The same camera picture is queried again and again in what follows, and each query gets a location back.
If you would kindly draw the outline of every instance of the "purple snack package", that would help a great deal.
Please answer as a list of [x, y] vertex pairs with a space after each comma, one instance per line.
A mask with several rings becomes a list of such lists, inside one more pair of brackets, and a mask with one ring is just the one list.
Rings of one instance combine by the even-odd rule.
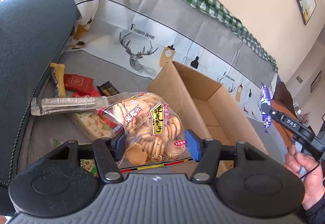
[[[261, 99], [261, 104], [267, 103], [269, 106], [271, 106], [270, 92], [267, 86], [264, 84], [262, 84], [260, 99]], [[261, 110], [261, 114], [262, 114], [263, 125], [265, 127], [265, 132], [267, 133], [269, 126], [271, 126], [272, 118], [262, 110]]]

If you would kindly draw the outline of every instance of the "white star logo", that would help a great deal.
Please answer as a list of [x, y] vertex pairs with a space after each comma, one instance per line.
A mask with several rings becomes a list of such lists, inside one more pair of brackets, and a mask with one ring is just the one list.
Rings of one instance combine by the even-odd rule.
[[156, 175], [155, 177], [152, 178], [152, 180], [158, 182], [159, 180], [161, 180], [162, 178], [158, 175]]

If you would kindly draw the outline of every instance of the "open cardboard box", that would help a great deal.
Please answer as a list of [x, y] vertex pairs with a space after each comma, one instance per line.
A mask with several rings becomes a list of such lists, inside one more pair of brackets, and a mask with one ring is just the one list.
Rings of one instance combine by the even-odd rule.
[[[169, 61], [148, 90], [161, 96], [178, 114], [184, 128], [193, 130], [200, 138], [214, 138], [224, 145], [235, 145], [242, 140], [267, 154], [243, 110], [221, 83]], [[232, 163], [223, 165], [229, 169]], [[186, 163], [183, 166], [187, 173], [195, 168]]]

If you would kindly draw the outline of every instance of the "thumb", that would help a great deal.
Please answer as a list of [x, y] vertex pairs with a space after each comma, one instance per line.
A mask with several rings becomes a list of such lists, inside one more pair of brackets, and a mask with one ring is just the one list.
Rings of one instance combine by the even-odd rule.
[[296, 159], [297, 159], [298, 164], [305, 167], [308, 172], [310, 170], [314, 169], [315, 166], [318, 164], [318, 162], [316, 162], [314, 157], [302, 154], [301, 152], [297, 153]]

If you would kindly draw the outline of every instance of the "finger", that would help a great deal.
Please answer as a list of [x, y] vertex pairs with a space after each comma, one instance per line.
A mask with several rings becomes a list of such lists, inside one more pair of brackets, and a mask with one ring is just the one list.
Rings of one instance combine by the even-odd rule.
[[314, 157], [302, 154], [301, 152], [297, 153], [296, 157], [297, 157], [298, 164], [305, 167], [308, 172], [314, 169], [315, 166], [317, 166], [318, 164], [318, 162], [316, 162]]
[[287, 168], [290, 172], [292, 172], [294, 175], [300, 178], [299, 174], [292, 170], [286, 163], [283, 165], [285, 168]]
[[290, 155], [290, 153], [287, 153], [285, 155], [285, 161], [286, 164], [295, 172], [298, 172], [300, 169], [300, 165], [298, 164], [297, 160], [295, 159], [294, 156]]
[[294, 156], [296, 154], [296, 146], [292, 144], [289, 148], [289, 153]]

